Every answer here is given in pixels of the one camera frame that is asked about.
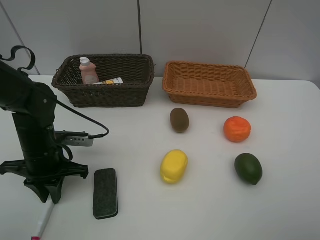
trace wicker basket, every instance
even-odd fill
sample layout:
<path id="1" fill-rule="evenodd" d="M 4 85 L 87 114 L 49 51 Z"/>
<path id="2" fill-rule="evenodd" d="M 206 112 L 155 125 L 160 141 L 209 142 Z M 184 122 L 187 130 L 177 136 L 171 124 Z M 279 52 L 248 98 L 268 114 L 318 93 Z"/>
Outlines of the wicker basket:
<path id="1" fill-rule="evenodd" d="M 124 83 L 84 85 L 80 57 L 87 57 L 96 65 L 101 82 L 122 78 Z M 77 108 L 139 107 L 145 103 L 154 76 L 154 62 L 148 55 L 76 55 L 68 57 L 57 70 L 52 86 L 62 91 Z"/>
<path id="2" fill-rule="evenodd" d="M 232 65 L 170 61 L 162 87 L 178 104 L 238 108 L 257 97 L 249 73 Z"/>

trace lemon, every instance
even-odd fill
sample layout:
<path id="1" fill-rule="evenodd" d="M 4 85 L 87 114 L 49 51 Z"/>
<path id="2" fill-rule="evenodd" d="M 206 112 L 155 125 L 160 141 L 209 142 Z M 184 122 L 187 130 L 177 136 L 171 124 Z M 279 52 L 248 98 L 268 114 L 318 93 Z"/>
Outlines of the lemon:
<path id="1" fill-rule="evenodd" d="M 188 157 L 181 150 L 172 150 L 168 152 L 161 164 L 160 174 L 168 184 L 175 184 L 184 176 L 188 165 Z"/>

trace basket rim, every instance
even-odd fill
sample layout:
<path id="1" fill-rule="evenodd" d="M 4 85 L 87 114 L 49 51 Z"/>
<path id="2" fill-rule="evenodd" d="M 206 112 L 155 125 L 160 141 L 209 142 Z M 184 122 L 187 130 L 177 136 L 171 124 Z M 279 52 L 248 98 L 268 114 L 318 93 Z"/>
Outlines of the basket rim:
<path id="1" fill-rule="evenodd" d="M 192 91 L 186 92 L 186 91 L 172 90 L 167 85 L 169 66 L 172 64 L 199 65 L 199 66 L 240 69 L 240 70 L 244 71 L 244 73 L 246 75 L 246 79 L 249 82 L 249 85 L 252 88 L 253 93 L 250 95 L 239 95 L 239 94 L 226 95 L 226 94 L 218 94 L 218 93 L 200 93 L 200 92 L 192 92 Z M 210 64 L 210 63 L 190 62 L 190 61 L 169 61 L 166 63 L 165 68 L 164 68 L 162 88 L 165 92 L 167 92 L 170 95 L 185 96 L 185 97 L 203 97 L 203 98 L 215 98 L 215 99 L 237 100 L 237 101 L 250 101 L 250 100 L 253 100 L 257 97 L 257 90 L 251 80 L 251 77 L 250 77 L 248 71 L 244 67 L 238 66 L 238 65 Z"/>
<path id="2" fill-rule="evenodd" d="M 62 75 L 62 73 L 64 72 L 64 70 L 66 69 L 68 63 L 71 60 L 75 60 L 75 59 L 79 59 L 80 57 L 86 57 L 86 58 L 90 58 L 90 57 L 119 57 L 119 58 L 123 58 L 123 57 L 138 57 L 138 58 L 143 58 L 143 59 L 147 59 L 149 61 L 149 66 L 150 66 L 150 78 L 144 82 L 144 83 L 122 83 L 122 84 L 108 84 L 108 85 L 91 85 L 91 84 L 61 84 L 58 83 L 58 79 L 60 78 L 60 76 Z M 52 83 L 51 85 L 56 88 L 56 89 L 73 89 L 74 87 L 77 87 L 78 90 L 80 89 L 101 89 L 101 88 L 105 88 L 105 89 L 123 89 L 125 87 L 129 87 L 132 89 L 144 89 L 144 88 L 148 88 L 151 86 L 151 84 L 153 83 L 153 80 L 155 78 L 155 65 L 154 65 L 154 61 L 152 59 L 151 56 L 146 55 L 146 54 L 78 54 L 78 55 L 72 55 L 67 57 L 62 65 L 59 67 L 59 69 L 56 70 L 55 75 L 52 78 Z"/>

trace orange wicker basket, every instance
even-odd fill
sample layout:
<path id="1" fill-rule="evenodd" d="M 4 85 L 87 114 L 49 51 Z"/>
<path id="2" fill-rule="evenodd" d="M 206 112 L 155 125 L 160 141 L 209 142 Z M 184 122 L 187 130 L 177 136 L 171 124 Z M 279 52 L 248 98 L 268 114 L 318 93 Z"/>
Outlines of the orange wicker basket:
<path id="1" fill-rule="evenodd" d="M 178 104 L 238 108 L 257 97 L 247 70 L 233 65 L 170 61 L 162 87 Z"/>

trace white bottle cap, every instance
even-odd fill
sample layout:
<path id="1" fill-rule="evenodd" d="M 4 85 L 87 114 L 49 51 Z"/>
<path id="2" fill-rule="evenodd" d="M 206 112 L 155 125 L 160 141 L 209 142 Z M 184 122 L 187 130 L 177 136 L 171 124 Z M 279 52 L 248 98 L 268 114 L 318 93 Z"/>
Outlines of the white bottle cap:
<path id="1" fill-rule="evenodd" d="M 90 65 L 90 60 L 87 57 L 80 57 L 80 63 L 82 66 L 87 67 Z"/>

